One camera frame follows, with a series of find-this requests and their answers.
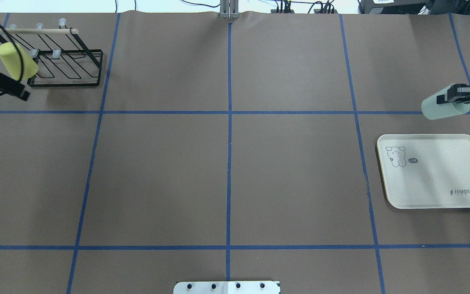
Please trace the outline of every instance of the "cartoon bear drawing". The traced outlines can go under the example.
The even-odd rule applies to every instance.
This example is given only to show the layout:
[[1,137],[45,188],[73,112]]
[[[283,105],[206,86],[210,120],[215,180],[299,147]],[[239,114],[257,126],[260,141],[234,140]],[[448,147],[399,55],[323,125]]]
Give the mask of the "cartoon bear drawing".
[[386,147],[386,150],[394,167],[405,166],[405,147]]

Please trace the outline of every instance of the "tray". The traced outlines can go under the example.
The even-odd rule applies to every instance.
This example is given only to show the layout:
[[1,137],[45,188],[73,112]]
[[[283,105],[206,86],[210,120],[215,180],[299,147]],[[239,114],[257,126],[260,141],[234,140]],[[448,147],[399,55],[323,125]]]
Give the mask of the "tray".
[[386,134],[377,154],[395,208],[470,208],[469,135]]

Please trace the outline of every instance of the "cup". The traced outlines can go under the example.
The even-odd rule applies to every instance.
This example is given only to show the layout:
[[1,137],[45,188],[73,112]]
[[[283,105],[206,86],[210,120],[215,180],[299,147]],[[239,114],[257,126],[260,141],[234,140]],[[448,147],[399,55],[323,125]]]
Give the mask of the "cup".
[[436,104],[436,97],[438,95],[447,94],[447,90],[452,85],[440,90],[438,93],[433,94],[431,97],[422,101],[422,113],[427,119],[441,119],[456,115],[466,114],[469,111],[470,104],[465,103],[445,103]]
[[[32,57],[30,57],[28,52],[21,48],[19,44],[16,45],[23,57],[23,78],[31,78],[37,74],[39,67]],[[19,60],[19,54],[17,54],[17,51],[11,42],[6,42],[0,45],[0,59],[11,77],[18,80],[19,75],[21,74],[21,61]]]

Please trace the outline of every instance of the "electronic device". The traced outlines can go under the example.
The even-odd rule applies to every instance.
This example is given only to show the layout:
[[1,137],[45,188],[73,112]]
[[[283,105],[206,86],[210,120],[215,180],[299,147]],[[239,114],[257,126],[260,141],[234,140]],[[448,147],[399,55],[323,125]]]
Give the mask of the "electronic device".
[[418,14],[427,0],[362,0],[358,9],[365,14]]

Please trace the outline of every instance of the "black wire rack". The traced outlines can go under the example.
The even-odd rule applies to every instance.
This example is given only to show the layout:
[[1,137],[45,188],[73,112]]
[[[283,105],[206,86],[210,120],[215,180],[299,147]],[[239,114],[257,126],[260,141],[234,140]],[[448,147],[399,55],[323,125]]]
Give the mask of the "black wire rack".
[[[70,47],[60,45],[59,38],[50,36],[46,33],[28,33],[27,35],[37,38],[32,41],[31,38],[25,39],[19,33],[12,33],[13,28],[7,31],[13,36],[23,48],[31,52],[32,59],[38,64],[39,70],[36,75],[27,80],[31,87],[74,87],[74,86],[99,86],[101,81],[101,71],[103,65],[103,51],[100,49],[88,49],[86,44],[77,33],[73,33],[73,28],[68,28],[66,24],[61,25],[59,29],[69,30],[69,34],[56,36],[65,36],[69,42],[64,41]],[[6,43],[6,40],[0,34],[0,42]]]

